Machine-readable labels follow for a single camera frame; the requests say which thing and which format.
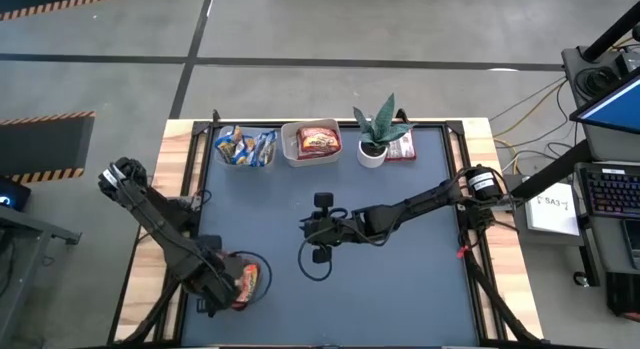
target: clear plastic bin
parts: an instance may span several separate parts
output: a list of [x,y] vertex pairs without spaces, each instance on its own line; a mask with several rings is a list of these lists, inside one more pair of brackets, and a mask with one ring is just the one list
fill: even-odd
[[[338,134],[338,140],[340,140],[340,150],[325,157],[298,160],[298,129],[313,127],[333,129],[336,134]],[[334,119],[318,119],[297,123],[287,123],[282,126],[280,135],[282,136],[282,151],[284,152],[284,157],[292,167],[297,168],[308,165],[333,163],[340,158],[340,152],[342,152],[342,137],[340,136],[340,127],[338,126],[338,122]]]

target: yellow and black caution tape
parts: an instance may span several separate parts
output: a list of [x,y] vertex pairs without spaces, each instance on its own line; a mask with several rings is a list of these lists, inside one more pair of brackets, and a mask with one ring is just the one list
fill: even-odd
[[47,170],[43,173],[35,172],[35,173],[26,173],[26,174],[16,174],[13,176],[7,176],[7,178],[11,179],[16,183],[27,184],[27,183],[36,183],[36,182],[51,181],[51,180],[77,178],[82,176],[82,174],[84,174],[84,168],[67,168],[67,169]]
[[[95,111],[86,111],[86,112],[47,115],[47,116],[33,117],[33,118],[7,119],[7,120],[0,120],[0,126],[32,124],[32,123],[38,123],[38,122],[50,122],[50,121],[68,120],[68,119],[86,118],[86,117],[95,117],[95,116],[96,116]],[[84,168],[78,167],[78,168],[48,170],[45,172],[14,174],[14,175],[8,175],[6,176],[6,178],[9,178],[16,183],[26,184],[26,183],[34,183],[34,182],[77,178],[79,176],[82,176],[82,174],[84,174]]]
[[34,118],[18,118],[18,119],[0,120],[0,125],[31,124],[31,123],[37,123],[37,122],[95,117],[95,116],[96,116],[96,112],[94,111],[65,113],[65,114],[47,115],[43,117],[34,117]]
[[56,10],[71,8],[74,6],[96,3],[99,1],[103,0],[63,0],[38,6],[32,6],[29,8],[16,9],[11,12],[0,13],[0,21],[11,20],[35,14],[48,13]]

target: paper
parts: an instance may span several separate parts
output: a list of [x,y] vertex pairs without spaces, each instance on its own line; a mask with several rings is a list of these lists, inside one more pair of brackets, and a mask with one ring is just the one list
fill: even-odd
[[529,229],[580,235],[569,184],[554,184],[525,205]]

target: potted plant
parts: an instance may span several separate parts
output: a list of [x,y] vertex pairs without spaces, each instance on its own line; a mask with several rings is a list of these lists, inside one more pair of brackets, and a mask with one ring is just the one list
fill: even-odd
[[358,142],[358,161],[367,168],[376,168],[382,165],[387,156],[389,143],[400,139],[409,129],[410,124],[392,125],[393,112],[395,110],[395,97],[389,96],[378,115],[367,120],[360,109],[353,107],[362,136]]

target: computer monitor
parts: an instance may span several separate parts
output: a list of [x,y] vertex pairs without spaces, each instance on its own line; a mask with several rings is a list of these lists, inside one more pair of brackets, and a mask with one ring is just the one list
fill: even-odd
[[640,134],[640,68],[573,112],[571,120]]

